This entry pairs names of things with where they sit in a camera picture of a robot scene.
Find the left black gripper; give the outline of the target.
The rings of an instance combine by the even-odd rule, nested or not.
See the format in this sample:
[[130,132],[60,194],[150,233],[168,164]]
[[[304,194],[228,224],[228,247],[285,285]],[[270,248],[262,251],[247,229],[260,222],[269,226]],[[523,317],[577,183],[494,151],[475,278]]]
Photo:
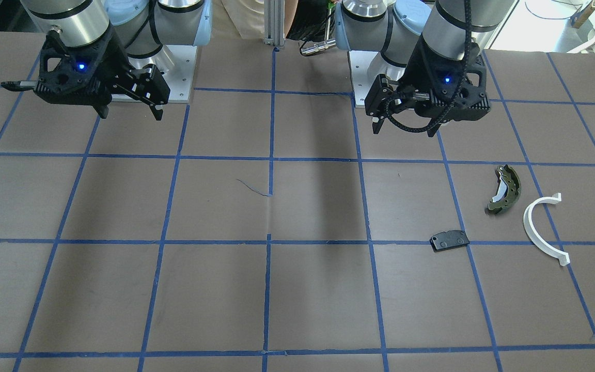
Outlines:
[[373,134],[380,133],[384,120],[403,128],[394,115],[406,109],[430,118],[428,137],[434,137],[444,122],[482,119],[490,112],[491,103],[486,92],[486,65],[478,52],[478,45],[472,43],[469,59],[448,59],[420,38],[399,80],[379,74],[367,94],[365,112],[372,117]]

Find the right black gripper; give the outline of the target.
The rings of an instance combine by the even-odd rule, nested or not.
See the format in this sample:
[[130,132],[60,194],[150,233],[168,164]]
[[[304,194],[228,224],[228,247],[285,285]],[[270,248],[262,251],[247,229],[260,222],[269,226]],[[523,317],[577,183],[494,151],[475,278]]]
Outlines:
[[146,104],[155,120],[161,121],[170,95],[156,65],[136,69],[130,64],[114,30],[80,47],[70,47],[58,31],[48,31],[40,51],[38,79],[2,82],[2,88],[33,91],[51,104],[91,106],[102,119],[108,117],[108,105],[117,94]]

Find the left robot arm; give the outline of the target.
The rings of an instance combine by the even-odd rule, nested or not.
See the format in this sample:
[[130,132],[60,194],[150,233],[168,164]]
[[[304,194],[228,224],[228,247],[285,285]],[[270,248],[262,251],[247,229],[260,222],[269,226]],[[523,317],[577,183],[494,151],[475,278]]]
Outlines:
[[376,71],[362,99],[374,134],[386,121],[433,137],[450,121],[478,121],[491,111],[481,53],[515,1],[342,1],[335,8],[341,50],[376,53],[392,77]]

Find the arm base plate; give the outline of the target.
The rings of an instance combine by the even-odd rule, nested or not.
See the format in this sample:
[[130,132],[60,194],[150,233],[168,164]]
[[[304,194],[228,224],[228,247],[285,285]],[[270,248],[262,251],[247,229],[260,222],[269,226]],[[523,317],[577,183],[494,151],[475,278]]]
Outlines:
[[140,69],[155,64],[170,88],[168,103],[188,103],[191,98],[198,47],[195,45],[155,45],[133,47],[128,61]]
[[350,50],[350,80],[353,87],[355,107],[365,108],[365,99],[373,82],[381,73],[383,59],[380,52]]

